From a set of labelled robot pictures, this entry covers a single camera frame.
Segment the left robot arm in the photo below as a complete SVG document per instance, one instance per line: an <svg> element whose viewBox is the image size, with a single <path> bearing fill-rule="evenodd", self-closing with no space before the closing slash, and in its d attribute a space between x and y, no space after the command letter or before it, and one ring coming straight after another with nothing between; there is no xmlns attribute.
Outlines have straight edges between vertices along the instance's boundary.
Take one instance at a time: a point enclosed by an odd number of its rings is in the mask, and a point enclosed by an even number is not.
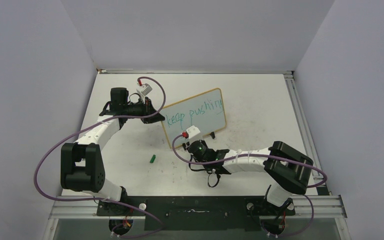
<svg viewBox="0 0 384 240"><path fill-rule="evenodd" d="M165 120L147 96L151 91L152 87L147 83L138 86L136 95L139 99L132 102L125 87L110 90L110 100L100 112L97 126L87 130L75 142L61 147L60 183L63 189L111 200L109 208L118 216L129 210L129 201L123 198L125 188L106 178L101 151L130 117L139 118L144 124Z"/></svg>

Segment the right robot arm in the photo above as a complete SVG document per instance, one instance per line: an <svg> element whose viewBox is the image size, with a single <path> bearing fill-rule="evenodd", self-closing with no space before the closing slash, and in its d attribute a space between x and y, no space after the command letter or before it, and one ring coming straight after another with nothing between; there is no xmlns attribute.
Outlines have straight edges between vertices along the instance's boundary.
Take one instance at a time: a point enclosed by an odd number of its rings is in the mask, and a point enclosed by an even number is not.
<svg viewBox="0 0 384 240"><path fill-rule="evenodd" d="M209 148L204 140L186 145L191 159L200 163L209 174L231 175L241 172L266 173L273 180L263 199L263 209L269 214L280 211L291 195L304 195L314 161L282 141L259 150L232 150Z"/></svg>

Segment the green marker cap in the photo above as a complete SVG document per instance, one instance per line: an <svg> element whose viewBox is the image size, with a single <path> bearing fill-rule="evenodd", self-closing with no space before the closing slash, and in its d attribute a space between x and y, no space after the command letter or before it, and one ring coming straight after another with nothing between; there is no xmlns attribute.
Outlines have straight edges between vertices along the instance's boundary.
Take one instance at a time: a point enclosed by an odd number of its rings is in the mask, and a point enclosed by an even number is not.
<svg viewBox="0 0 384 240"><path fill-rule="evenodd" d="M149 162L152 164L154 163L155 159L156 159L156 155L153 154Z"/></svg>

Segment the yellow framed whiteboard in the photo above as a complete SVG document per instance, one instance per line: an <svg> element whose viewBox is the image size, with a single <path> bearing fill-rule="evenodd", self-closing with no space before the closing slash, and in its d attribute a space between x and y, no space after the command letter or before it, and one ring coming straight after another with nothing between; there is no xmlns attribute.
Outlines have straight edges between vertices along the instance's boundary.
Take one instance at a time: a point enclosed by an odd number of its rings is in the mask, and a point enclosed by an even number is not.
<svg viewBox="0 0 384 240"><path fill-rule="evenodd" d="M165 106L159 113L165 118L161 124L170 148L174 138L191 126L197 127L203 136L227 126L220 88L213 88Z"/></svg>

